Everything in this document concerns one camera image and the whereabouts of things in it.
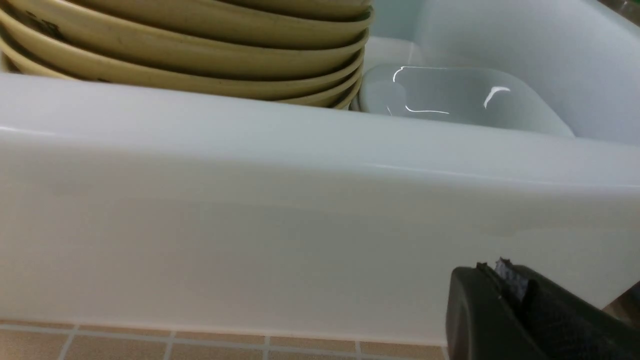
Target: white wall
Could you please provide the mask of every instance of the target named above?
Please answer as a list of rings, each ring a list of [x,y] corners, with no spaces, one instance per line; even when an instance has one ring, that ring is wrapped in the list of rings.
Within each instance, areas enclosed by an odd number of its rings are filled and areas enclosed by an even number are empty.
[[[374,0],[376,20],[371,25],[375,37],[413,40],[424,0]]]

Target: beige tile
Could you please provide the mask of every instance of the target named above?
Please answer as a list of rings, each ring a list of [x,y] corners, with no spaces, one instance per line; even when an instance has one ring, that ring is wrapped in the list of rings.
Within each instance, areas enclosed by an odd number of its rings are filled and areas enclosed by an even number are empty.
[[[386,344],[386,343],[360,343],[360,350],[362,351],[362,358],[365,359],[366,355],[382,355],[393,357],[409,357],[412,359],[427,359],[427,360],[442,360],[444,355],[442,354],[442,348],[440,347],[428,347],[422,345],[400,345],[400,344]]]
[[[52,329],[73,329],[73,324],[70,323],[49,323],[49,322],[23,322],[19,320],[0,320],[0,324],[11,325],[23,325],[23,326],[35,326],[35,327],[49,327]]]
[[[210,334],[208,332],[179,331],[175,337],[192,340],[226,341],[229,343],[264,344],[264,336],[256,335]]]
[[[269,351],[269,360],[355,360],[355,357]]]
[[[261,350],[173,344],[171,360],[262,360]]]
[[[0,330],[0,360],[56,360],[66,334]]]
[[[321,350],[333,350],[344,352],[355,352],[355,341],[342,340],[320,340],[320,339],[303,339],[303,338],[279,338],[272,337],[271,345],[279,347],[297,347],[297,348],[317,348]]]
[[[166,343],[76,335],[65,360],[162,360]]]
[[[115,332],[117,334],[164,336],[164,337],[167,337],[171,334],[171,331],[168,331],[168,330],[129,329],[126,327],[110,327],[110,326],[97,326],[97,325],[82,325],[80,326],[79,330]]]

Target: stack of bowls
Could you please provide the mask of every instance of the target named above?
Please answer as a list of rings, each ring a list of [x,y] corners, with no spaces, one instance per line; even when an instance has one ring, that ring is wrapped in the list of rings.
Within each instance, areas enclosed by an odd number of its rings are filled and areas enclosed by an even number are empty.
[[[345,108],[371,0],[0,0],[25,74]]]

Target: white sink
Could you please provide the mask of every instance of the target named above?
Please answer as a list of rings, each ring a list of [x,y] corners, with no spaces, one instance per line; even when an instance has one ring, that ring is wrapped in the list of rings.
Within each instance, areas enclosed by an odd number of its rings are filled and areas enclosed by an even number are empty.
[[[0,74],[0,318],[434,344],[455,266],[637,282],[640,31],[595,0],[414,27],[366,66],[510,74],[575,138]]]
[[[491,69],[378,65],[362,80],[361,111],[573,137],[544,100]]]

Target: bowl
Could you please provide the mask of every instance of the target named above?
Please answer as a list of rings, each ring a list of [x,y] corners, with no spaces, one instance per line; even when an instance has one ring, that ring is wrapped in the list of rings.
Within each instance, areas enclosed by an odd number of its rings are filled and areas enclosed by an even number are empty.
[[[351,101],[358,95],[360,91],[360,85],[362,85],[362,78],[359,78],[358,81],[351,87],[347,96],[345,96],[340,102],[338,102],[333,108],[340,110],[349,110],[349,104]]]
[[[49,76],[50,78],[58,79],[73,79],[73,77],[50,69],[33,59],[33,56],[26,52],[19,44],[16,44],[2,27],[0,27],[0,50],[9,58],[11,64],[23,74]]]
[[[9,0],[59,40],[140,65],[245,80],[293,80],[338,71],[369,37],[326,50],[268,49],[174,33],[64,0]]]
[[[20,70],[15,67],[6,54],[0,54],[0,73],[19,73]]]
[[[366,113],[574,137],[535,90],[493,69],[378,65],[358,100]]]
[[[345,96],[345,93],[362,77],[362,66],[354,72],[347,81],[336,86],[335,88],[319,92],[313,95],[307,95],[303,97],[297,97],[295,99],[281,100],[287,104],[318,106],[321,108],[327,108],[334,105],[339,99]]]
[[[371,0],[226,0],[249,8],[303,17],[347,21],[367,11]]]
[[[343,69],[333,74],[302,80],[242,81],[206,78],[153,69],[82,50],[39,33],[14,19],[10,13],[11,10],[0,1],[0,22],[16,42],[43,60],[43,63],[87,80],[249,99],[281,100],[314,94],[337,86],[359,68],[364,60],[364,50],[361,50]]]
[[[179,33],[279,49],[333,49],[349,45],[358,41],[374,18],[373,8],[366,9],[354,21],[339,22],[301,19],[217,0],[72,2]]]

